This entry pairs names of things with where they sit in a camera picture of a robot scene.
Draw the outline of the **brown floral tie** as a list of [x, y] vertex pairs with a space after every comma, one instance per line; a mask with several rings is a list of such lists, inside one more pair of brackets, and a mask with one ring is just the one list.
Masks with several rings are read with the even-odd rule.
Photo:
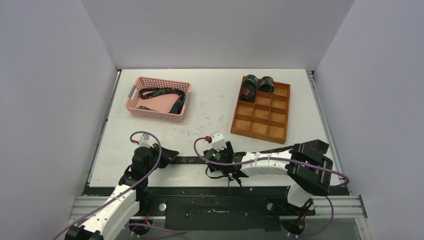
[[[307, 141], [307, 142], [304, 142], [303, 144], [323, 155], [327, 153], [330, 147], [328, 143], [319, 139]], [[273, 153], [288, 151], [293, 148], [294, 148], [294, 145], [289, 145], [289, 146], [284, 146], [284, 147], [279, 147], [274, 149], [262, 150], [259, 152], [261, 154], [273, 154]], [[173, 160], [170, 161], [170, 164], [172, 165], [205, 164], [205, 162], [201, 160], [198, 156], [176, 156]]]

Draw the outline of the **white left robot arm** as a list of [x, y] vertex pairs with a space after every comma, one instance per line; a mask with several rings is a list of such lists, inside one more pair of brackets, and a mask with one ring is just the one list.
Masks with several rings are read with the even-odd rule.
[[93, 210], [85, 221], [73, 224], [65, 233], [66, 240], [114, 240], [132, 216], [144, 215], [150, 207], [148, 176], [157, 168], [168, 166], [179, 152], [153, 146], [135, 149], [132, 163], [103, 205]]

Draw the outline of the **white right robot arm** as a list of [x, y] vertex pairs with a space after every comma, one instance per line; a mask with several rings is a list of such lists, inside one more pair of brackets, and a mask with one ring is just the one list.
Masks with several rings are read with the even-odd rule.
[[333, 161], [307, 143], [297, 143], [280, 152], [233, 152], [211, 148], [203, 152], [206, 163], [230, 179], [239, 180], [257, 175], [288, 176], [291, 185], [282, 207], [296, 214], [312, 196], [330, 192]]

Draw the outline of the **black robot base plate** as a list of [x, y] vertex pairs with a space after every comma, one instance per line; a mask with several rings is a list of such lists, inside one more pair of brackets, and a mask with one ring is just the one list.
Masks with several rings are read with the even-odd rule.
[[289, 188], [283, 187], [151, 187], [140, 209], [129, 220], [163, 220], [177, 231], [279, 232], [280, 221], [300, 223], [302, 216], [315, 218], [319, 209], [338, 207], [345, 190], [332, 190], [328, 197], [312, 196], [302, 207], [290, 205]]

